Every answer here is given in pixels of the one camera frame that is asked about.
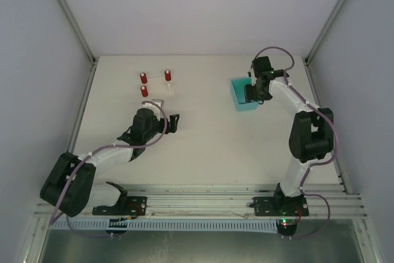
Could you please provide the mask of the red large spring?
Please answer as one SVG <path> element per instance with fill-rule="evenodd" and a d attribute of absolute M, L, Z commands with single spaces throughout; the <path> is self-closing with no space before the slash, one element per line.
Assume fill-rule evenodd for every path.
<path fill-rule="evenodd" d="M 141 73 L 140 74 L 140 80 L 142 84 L 147 84 L 148 83 L 148 78 L 146 73 Z"/>
<path fill-rule="evenodd" d="M 142 97 L 145 98 L 145 97 L 148 97 L 148 96 L 149 96 L 148 88 L 147 88 L 146 85 L 142 85 L 142 86 L 140 87 L 140 91 L 141 91 Z"/>
<path fill-rule="evenodd" d="M 172 74 L 171 74 L 171 71 L 170 71 L 170 70 L 166 70 L 166 71 L 164 72 L 164 77 L 165 77 L 165 80 L 166 80 L 166 81 L 172 81 Z"/>

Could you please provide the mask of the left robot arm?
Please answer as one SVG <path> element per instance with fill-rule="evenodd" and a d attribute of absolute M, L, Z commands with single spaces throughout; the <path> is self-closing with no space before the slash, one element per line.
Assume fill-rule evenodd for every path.
<path fill-rule="evenodd" d="M 54 207 L 51 220 L 59 214 L 75 217 L 86 207 L 95 216 L 130 216 L 145 214 L 142 202 L 134 201 L 127 190 L 112 181 L 95 183 L 95 178 L 117 165 L 136 160 L 165 134 L 177 132 L 180 116 L 166 116 L 160 105 L 146 102 L 138 109 L 132 125 L 113 144 L 93 152 L 75 155 L 62 153 L 40 191 L 40 198 Z"/>

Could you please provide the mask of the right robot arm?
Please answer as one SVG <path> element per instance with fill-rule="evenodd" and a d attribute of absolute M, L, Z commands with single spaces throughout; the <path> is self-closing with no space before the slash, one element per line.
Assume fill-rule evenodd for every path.
<path fill-rule="evenodd" d="M 171 165 L 179 184 L 266 182 L 278 185 L 257 214 L 306 213 L 305 181 L 334 148 L 333 112 L 298 93 L 293 57 L 176 57 L 179 128 Z"/>

